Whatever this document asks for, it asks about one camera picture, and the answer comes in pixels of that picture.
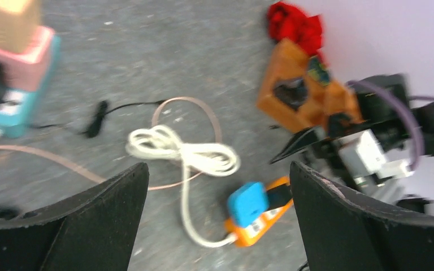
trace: black cable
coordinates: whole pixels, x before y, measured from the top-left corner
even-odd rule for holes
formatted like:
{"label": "black cable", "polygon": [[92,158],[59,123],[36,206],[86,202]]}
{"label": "black cable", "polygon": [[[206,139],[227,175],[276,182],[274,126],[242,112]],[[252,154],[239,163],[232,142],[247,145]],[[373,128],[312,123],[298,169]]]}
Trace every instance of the black cable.
{"label": "black cable", "polygon": [[304,271],[305,268],[309,268],[309,261],[305,261],[305,263],[302,264],[302,265],[297,269],[297,271]]}
{"label": "black cable", "polygon": [[141,102],[141,103],[127,103],[127,104],[123,104],[121,106],[117,106],[111,110],[108,110],[109,108],[109,102],[106,100],[101,101],[96,108],[96,112],[92,118],[92,122],[89,123],[89,125],[87,126],[87,128],[81,132],[78,131],[72,127],[69,127],[67,124],[46,124],[46,125],[35,125],[35,124],[31,124],[29,125],[30,128],[33,129],[46,129],[46,128],[62,128],[65,129],[69,132],[78,134],[78,135],[84,135],[87,138],[93,138],[96,137],[97,135],[99,135],[99,133],[101,132],[102,129],[102,124],[106,118],[107,115],[109,115],[110,113],[119,110],[121,108],[124,107],[129,107],[129,106],[142,106],[145,104],[154,104],[156,106],[160,106],[162,103],[164,103],[166,100],[158,100],[155,102]]}

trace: white wall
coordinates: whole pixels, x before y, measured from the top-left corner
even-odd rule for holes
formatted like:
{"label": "white wall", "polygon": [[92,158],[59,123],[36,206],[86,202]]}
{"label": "white wall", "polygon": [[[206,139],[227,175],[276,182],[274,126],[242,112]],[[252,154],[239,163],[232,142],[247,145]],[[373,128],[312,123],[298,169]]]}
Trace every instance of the white wall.
{"label": "white wall", "polygon": [[[403,72],[412,94],[434,95],[434,0],[288,2],[322,14],[323,52],[340,81]],[[424,158],[404,183],[408,192],[434,198],[434,158]]]}

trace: orange power strip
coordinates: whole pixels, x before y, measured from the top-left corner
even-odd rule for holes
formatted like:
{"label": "orange power strip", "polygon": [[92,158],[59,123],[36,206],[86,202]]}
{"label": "orange power strip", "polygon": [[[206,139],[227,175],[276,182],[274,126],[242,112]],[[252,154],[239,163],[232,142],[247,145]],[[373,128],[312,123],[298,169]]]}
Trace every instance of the orange power strip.
{"label": "orange power strip", "polygon": [[[287,176],[279,178],[272,184],[268,185],[266,189],[269,190],[285,183],[290,185],[290,180]],[[250,247],[255,244],[292,205],[293,200],[289,201],[283,207],[263,213],[247,228],[236,226],[232,218],[227,219],[224,225],[229,233],[235,233],[237,235],[237,241],[235,241],[237,247]]]}

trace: tan block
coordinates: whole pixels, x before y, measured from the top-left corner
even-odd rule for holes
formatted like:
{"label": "tan block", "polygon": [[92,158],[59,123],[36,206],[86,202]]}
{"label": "tan block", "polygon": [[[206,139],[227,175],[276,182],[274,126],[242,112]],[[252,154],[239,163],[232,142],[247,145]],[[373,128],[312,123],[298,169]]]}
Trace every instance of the tan block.
{"label": "tan block", "polygon": [[41,0],[0,0],[0,49],[21,54],[41,25]]}

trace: brown box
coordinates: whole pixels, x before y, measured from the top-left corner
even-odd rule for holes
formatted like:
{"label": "brown box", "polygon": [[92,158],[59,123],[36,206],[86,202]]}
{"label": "brown box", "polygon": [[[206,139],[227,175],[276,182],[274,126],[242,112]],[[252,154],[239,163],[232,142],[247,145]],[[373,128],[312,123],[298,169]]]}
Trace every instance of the brown box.
{"label": "brown box", "polygon": [[[309,56],[292,41],[280,41],[272,52],[270,63],[257,99],[257,108],[271,116],[292,133],[321,125],[327,128],[328,116],[338,112],[348,113],[355,122],[362,121],[357,98],[337,81],[326,87],[306,74]],[[273,88],[280,80],[303,77],[309,98],[294,111],[274,96]]]}
{"label": "brown box", "polygon": [[41,0],[0,0],[0,49],[23,53],[41,25]]}

